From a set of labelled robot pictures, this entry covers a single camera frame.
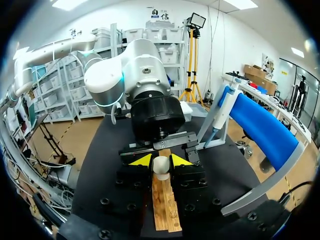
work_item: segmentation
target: wooden board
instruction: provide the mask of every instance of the wooden board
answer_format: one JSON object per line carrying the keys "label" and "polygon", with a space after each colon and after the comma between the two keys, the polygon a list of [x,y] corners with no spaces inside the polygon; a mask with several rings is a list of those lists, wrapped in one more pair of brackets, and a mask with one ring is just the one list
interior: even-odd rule
{"label": "wooden board", "polygon": [[[170,149],[159,151],[160,156],[169,157],[170,154]],[[170,179],[160,181],[153,176],[152,200],[155,229],[157,231],[168,230],[169,233],[181,231],[177,203]]]}

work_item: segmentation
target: chinese characters sign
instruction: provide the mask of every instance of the chinese characters sign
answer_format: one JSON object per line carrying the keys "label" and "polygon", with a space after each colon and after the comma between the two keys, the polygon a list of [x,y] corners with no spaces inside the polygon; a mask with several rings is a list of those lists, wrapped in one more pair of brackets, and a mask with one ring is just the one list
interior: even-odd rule
{"label": "chinese characters sign", "polygon": [[170,20],[169,13],[167,12],[167,10],[153,9],[151,13],[151,18],[158,20]]}
{"label": "chinese characters sign", "polygon": [[82,35],[82,30],[77,31],[75,28],[72,28],[69,31],[70,31],[71,37],[76,37],[76,36]]}

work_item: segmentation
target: blue seat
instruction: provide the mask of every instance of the blue seat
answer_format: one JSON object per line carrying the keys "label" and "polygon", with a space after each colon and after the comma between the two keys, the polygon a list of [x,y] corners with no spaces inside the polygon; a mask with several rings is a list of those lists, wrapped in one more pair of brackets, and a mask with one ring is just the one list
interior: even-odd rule
{"label": "blue seat", "polygon": [[295,136],[270,112],[239,94],[230,116],[249,134],[278,171],[298,145]]}

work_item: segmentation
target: yellow tripod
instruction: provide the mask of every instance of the yellow tripod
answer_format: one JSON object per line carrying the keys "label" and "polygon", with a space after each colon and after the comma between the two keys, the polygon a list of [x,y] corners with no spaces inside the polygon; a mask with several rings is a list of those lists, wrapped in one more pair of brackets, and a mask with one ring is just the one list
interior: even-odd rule
{"label": "yellow tripod", "polygon": [[[193,81],[191,81],[191,69],[192,69],[192,57],[193,57],[193,51],[194,51],[194,71],[193,71]],[[183,97],[186,95],[186,101],[196,103],[196,97],[195,97],[195,87],[198,91],[201,105],[204,106],[204,102],[202,101],[201,92],[198,87],[197,83],[197,68],[198,68],[198,37],[194,38],[194,30],[190,29],[190,58],[189,58],[189,69],[187,71],[188,74],[188,83],[187,88],[184,90],[182,95],[179,97],[179,101],[183,99]]]}

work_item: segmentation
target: red object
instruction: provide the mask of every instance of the red object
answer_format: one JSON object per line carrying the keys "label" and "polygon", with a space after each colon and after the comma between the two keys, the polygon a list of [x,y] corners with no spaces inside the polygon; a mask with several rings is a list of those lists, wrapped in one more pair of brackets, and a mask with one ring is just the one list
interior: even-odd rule
{"label": "red object", "polygon": [[257,86],[256,84],[254,84],[254,83],[249,83],[249,85],[250,85],[251,87],[255,88],[255,89],[258,88],[258,86]]}

